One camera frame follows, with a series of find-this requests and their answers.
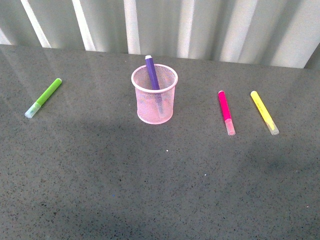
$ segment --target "gray countertop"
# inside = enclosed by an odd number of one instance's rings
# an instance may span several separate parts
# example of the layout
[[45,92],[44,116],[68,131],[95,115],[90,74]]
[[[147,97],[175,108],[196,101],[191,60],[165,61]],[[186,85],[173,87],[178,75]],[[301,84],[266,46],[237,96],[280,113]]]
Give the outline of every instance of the gray countertop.
[[149,125],[131,83],[144,61],[0,46],[0,238],[320,239],[320,72],[155,57],[179,80],[173,117]]

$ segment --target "pink mesh pencil cup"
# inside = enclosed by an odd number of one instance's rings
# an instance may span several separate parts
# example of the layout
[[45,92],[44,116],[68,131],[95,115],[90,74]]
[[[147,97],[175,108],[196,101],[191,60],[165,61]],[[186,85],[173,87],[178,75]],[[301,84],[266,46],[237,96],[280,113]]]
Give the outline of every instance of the pink mesh pencil cup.
[[153,90],[146,65],[131,75],[135,87],[138,117],[147,124],[163,124],[174,114],[175,88],[178,75],[171,67],[154,65],[159,90]]

